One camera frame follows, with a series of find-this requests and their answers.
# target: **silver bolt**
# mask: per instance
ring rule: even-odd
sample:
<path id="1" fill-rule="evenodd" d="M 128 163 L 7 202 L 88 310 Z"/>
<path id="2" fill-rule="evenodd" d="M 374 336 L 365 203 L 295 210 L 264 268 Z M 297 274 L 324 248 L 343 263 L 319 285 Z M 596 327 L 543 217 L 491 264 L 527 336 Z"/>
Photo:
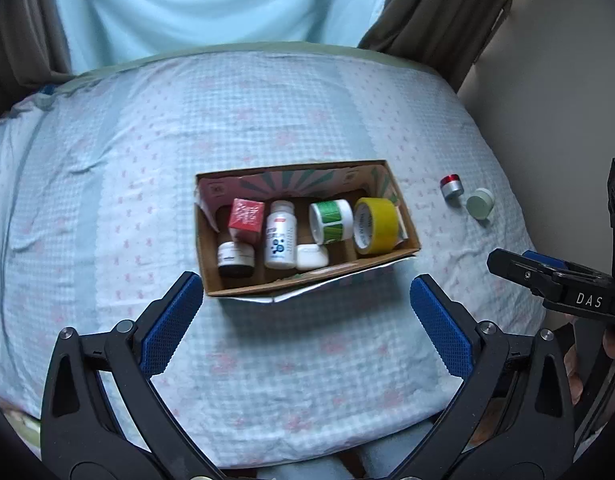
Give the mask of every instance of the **silver bolt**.
<path id="1" fill-rule="evenodd" d="M 496 325 L 491 321 L 482 321 L 478 324 L 478 327 L 481 329 L 481 332 L 485 334 L 493 334 L 496 332 Z"/>
<path id="2" fill-rule="evenodd" d="M 548 330 L 546 328 L 542 328 L 541 332 L 539 332 L 541 337 L 545 339 L 545 341 L 552 341 L 554 339 L 554 332 L 552 330 Z"/>
<path id="3" fill-rule="evenodd" d="M 132 327 L 134 326 L 134 323 L 131 322 L 131 320 L 129 319 L 124 319 L 123 321 L 120 321 L 116 324 L 116 331 L 117 332 L 121 332 L 122 334 L 129 332 L 130 330 L 132 330 Z"/>
<path id="4" fill-rule="evenodd" d="M 59 337 L 61 339 L 70 339 L 73 334 L 74 334 L 74 329 L 71 326 L 67 326 L 61 329 L 61 332 L 59 332 Z"/>

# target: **blue textured pad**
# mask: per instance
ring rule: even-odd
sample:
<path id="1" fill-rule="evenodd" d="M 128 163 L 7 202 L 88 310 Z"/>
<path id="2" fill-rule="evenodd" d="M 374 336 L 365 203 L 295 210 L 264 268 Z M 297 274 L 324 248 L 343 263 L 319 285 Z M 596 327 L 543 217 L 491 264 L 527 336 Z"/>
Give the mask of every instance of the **blue textured pad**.
<path id="1" fill-rule="evenodd" d="M 203 303 L 203 283 L 192 276 L 143 339 L 140 368 L 146 377 L 162 374 Z"/>
<path id="2" fill-rule="evenodd" d="M 410 286 L 410 304 L 434 348 L 454 377 L 467 379 L 472 373 L 472 346 L 465 334 L 421 278 Z"/>
<path id="3" fill-rule="evenodd" d="M 534 260 L 535 262 L 539 262 L 541 264 L 549 265 L 555 269 L 567 269 L 567 264 L 563 260 L 557 260 L 551 256 L 545 256 L 545 254 L 535 253 L 534 251 L 525 251 L 523 253 L 523 257 L 529 258 L 530 260 Z"/>

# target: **white bottle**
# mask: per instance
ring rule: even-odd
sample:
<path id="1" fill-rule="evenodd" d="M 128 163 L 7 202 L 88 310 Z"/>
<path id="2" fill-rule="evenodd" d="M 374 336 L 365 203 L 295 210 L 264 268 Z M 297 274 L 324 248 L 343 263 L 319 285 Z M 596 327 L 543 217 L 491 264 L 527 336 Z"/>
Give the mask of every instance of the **white bottle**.
<path id="1" fill-rule="evenodd" d="M 272 202 L 272 212 L 265 224 L 265 266 L 268 269 L 297 266 L 297 218 L 294 204 L 287 200 Z"/>

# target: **open box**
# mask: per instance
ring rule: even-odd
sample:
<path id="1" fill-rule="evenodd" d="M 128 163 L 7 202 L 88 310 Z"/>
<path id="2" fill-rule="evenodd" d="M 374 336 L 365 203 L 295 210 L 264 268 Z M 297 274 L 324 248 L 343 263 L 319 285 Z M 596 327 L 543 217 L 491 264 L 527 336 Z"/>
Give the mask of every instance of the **open box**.
<path id="1" fill-rule="evenodd" d="M 217 248 L 230 241 L 228 219 L 233 199 L 265 202 L 265 218 L 274 200 L 290 200 L 297 218 L 297 244 L 310 244 L 314 243 L 308 215 L 311 203 L 342 198 L 353 208 L 364 196 L 389 199 L 398 208 L 402 220 L 401 237 L 405 239 L 390 253 L 362 256 L 354 249 L 353 240 L 345 240 L 327 245 L 328 267 L 297 274 L 296 269 L 267 269 L 264 242 L 261 241 L 255 247 L 256 264 L 251 278 L 219 275 Z M 403 195 L 385 160 L 294 164 L 198 174 L 196 202 L 197 251 L 204 290 L 209 296 L 268 303 L 282 301 L 350 274 L 393 264 L 421 248 Z"/>

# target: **small red cube box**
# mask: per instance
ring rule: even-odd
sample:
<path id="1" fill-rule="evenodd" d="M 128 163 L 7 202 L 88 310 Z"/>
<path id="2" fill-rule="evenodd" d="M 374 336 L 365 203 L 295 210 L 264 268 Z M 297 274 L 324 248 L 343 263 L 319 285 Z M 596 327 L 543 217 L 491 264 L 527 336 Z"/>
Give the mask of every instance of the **small red cube box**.
<path id="1" fill-rule="evenodd" d="M 232 239 L 256 245 L 264 225 L 264 211 L 263 202 L 235 198 L 228 223 Z"/>

